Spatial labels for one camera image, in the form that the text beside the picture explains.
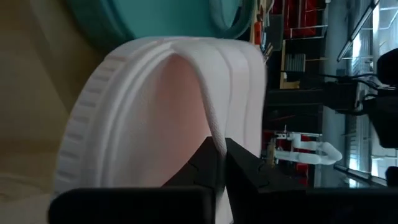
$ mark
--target beige surface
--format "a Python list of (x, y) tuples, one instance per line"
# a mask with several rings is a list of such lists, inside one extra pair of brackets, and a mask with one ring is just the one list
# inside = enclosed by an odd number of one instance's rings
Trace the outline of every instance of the beige surface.
[(102, 59), (61, 2), (0, 1), (0, 223), (45, 213), (68, 113)]

